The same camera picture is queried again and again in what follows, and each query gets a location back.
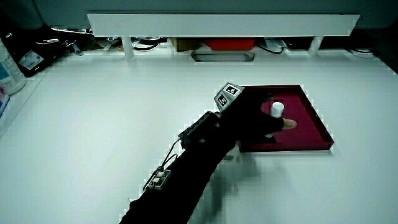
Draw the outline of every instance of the plastic bottle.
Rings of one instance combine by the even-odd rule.
[[[18,65],[12,59],[6,46],[0,39],[0,84],[11,95],[26,84],[24,74],[19,70]]]

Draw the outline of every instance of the cable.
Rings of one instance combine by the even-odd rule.
[[[161,43],[166,43],[167,38],[159,38],[157,40],[152,40],[152,39],[141,39],[138,41],[135,41],[132,43],[132,47],[134,50],[139,50],[139,51],[148,51],[152,50],[155,47],[159,46]],[[144,45],[152,45],[150,47],[136,47],[137,44],[144,44]]]
[[[358,53],[371,53],[370,50],[368,50],[367,52],[362,51],[362,50],[356,50],[356,49],[350,49],[350,50],[355,51],[355,52],[358,52]]]
[[[280,50],[280,52],[273,52],[273,51],[271,51],[271,50],[268,50],[268,49],[266,49],[265,47],[263,47],[263,46],[260,46],[259,44],[257,44],[257,46],[259,47],[259,48],[261,48],[261,49],[263,49],[263,50],[266,50],[266,51],[268,51],[268,52],[270,52],[270,53],[273,53],[273,54],[280,54],[280,53],[282,53],[283,51],[284,51],[284,47],[282,47],[281,48],[281,50]]]
[[[136,47],[136,45],[137,45],[138,43],[139,43],[139,41],[135,41],[135,42],[132,43],[132,48],[133,48],[134,50],[148,51],[148,50],[152,50],[152,49],[154,49],[155,47],[157,47],[157,46],[160,45],[160,43],[158,43],[158,44],[152,45],[152,46],[150,46],[150,47]]]
[[[168,158],[168,159],[166,160],[166,162],[165,162],[164,164],[166,165],[174,156],[175,156],[175,159],[178,158],[177,153],[176,153],[176,154],[173,154],[170,158]]]
[[[169,158],[170,153],[172,153],[173,148],[174,148],[174,145],[175,145],[179,140],[180,140],[180,139],[177,139],[177,140],[174,142],[172,148],[170,149],[169,153],[167,154],[166,158],[164,159],[164,161],[163,161],[163,163],[162,163],[162,165],[161,165],[162,167],[168,162],[168,161],[166,161],[166,160],[167,160],[167,158]]]

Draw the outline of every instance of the shelf leg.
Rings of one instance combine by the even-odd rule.
[[[131,37],[122,37],[122,44],[124,49],[124,55],[126,58],[131,58],[134,56],[134,52],[132,50],[132,42]]]
[[[311,46],[308,50],[309,55],[316,55],[318,53],[319,46],[321,46],[321,42],[323,40],[323,36],[313,37]]]

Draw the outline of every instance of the finger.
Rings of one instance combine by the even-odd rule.
[[[283,126],[282,130],[292,129],[297,126],[297,122],[295,122],[292,119],[283,118],[283,120],[284,120],[284,126]]]

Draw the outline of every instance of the connector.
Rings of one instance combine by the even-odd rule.
[[[150,180],[148,186],[146,189],[152,190],[162,190],[164,185],[166,184],[166,181],[169,179],[171,176],[171,170],[158,170],[154,177]]]

